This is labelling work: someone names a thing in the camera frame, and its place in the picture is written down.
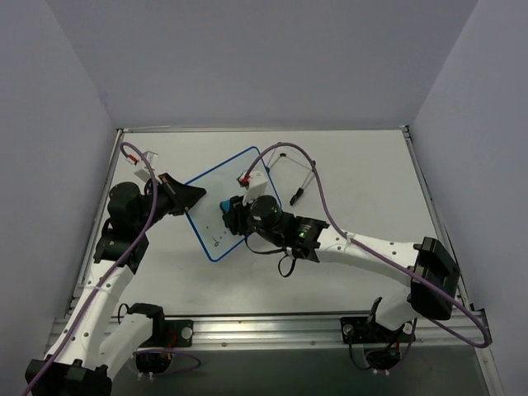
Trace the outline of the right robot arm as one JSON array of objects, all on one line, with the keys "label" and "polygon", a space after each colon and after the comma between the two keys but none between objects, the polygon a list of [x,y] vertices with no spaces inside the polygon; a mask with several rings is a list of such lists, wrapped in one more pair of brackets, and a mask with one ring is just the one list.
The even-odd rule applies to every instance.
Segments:
[{"label": "right robot arm", "polygon": [[293,264],[301,260],[342,264],[401,284],[396,295],[380,295],[372,304],[366,330],[375,340],[387,339],[415,318],[445,322],[456,307],[460,269],[434,238],[394,243],[339,232],[327,221],[285,212],[272,196],[251,203],[234,196],[219,208],[231,234],[243,238],[256,234],[274,245],[273,253],[285,254]]}]

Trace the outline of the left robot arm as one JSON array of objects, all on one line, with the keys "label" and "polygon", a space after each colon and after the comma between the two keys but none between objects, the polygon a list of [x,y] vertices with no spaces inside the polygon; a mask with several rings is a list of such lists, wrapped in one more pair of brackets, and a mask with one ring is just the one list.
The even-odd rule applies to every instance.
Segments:
[{"label": "left robot arm", "polygon": [[26,395],[109,395],[113,380],[142,345],[157,346],[167,334],[163,308],[138,303],[110,335],[111,316],[139,269],[152,225],[183,215],[206,194],[164,173],[144,188],[122,182],[109,192],[109,217],[101,230],[84,289],[72,316],[44,358],[26,369]]}]

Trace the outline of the blue black eraser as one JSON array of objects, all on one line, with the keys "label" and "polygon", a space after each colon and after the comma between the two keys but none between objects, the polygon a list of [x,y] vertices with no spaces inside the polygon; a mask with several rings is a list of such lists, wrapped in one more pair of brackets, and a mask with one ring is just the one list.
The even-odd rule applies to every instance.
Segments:
[{"label": "blue black eraser", "polygon": [[225,215],[231,212],[232,210],[232,202],[231,200],[224,200],[219,204],[221,212]]}]

